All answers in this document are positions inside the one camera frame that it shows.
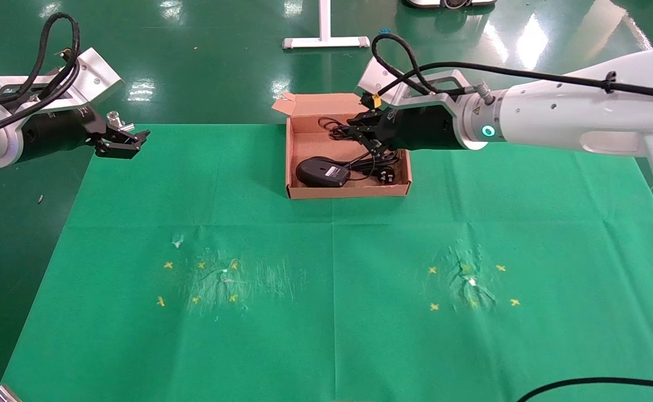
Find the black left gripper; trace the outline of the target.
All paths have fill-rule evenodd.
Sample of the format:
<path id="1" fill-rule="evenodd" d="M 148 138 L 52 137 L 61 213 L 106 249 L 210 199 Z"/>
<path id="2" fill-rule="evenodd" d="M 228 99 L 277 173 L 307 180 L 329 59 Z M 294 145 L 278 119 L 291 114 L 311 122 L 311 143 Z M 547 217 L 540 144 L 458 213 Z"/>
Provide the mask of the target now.
<path id="1" fill-rule="evenodd" d="M 103 135 L 103 139 L 94 144 L 97 157 L 130 160 L 141 150 L 151 131 L 133 133 L 128 129 L 107 125 L 92 107 L 86 106 L 34 114 L 21 127 L 21 134 L 21 162 L 84 146 L 94 135 Z"/>

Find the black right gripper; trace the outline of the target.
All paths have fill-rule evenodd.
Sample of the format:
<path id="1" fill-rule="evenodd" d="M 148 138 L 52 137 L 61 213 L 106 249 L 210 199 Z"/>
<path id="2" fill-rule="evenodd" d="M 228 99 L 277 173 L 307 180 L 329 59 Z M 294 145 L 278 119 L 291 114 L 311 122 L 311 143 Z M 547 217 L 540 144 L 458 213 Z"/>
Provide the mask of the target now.
<path id="1" fill-rule="evenodd" d="M 381 130 L 381 140 L 377 131 Z M 375 162 L 397 160 L 398 149 L 464 150 L 454 129 L 450 112 L 442 106 L 411 109 L 371 109 L 347 119 L 346 126 L 336 126 L 336 140 L 359 142 L 366 153 L 349 162 L 355 164 L 367 156 Z"/>

